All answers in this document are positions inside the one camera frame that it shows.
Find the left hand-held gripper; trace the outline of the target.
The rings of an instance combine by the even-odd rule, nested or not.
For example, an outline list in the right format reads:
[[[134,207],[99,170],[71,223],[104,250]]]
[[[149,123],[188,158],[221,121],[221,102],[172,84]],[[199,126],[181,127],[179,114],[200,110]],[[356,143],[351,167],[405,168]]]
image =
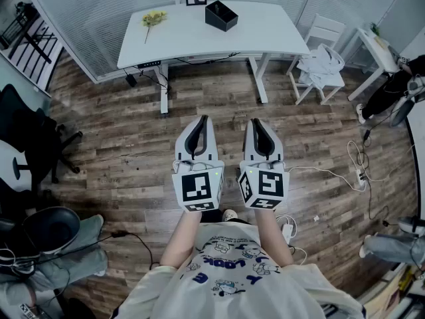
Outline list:
[[[218,160],[209,116],[199,116],[182,131],[175,143],[175,155],[172,181],[180,208],[185,212],[218,209],[224,183],[224,162]]]

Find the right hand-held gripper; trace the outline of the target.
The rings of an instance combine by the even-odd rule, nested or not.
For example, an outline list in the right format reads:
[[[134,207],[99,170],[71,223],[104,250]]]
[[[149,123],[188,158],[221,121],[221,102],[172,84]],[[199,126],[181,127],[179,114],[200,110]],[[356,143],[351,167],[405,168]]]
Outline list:
[[[255,161],[256,153],[267,160]],[[285,172],[283,145],[273,129],[258,118],[249,120],[244,133],[244,161],[238,184],[244,206],[274,210],[288,198],[289,173]]]

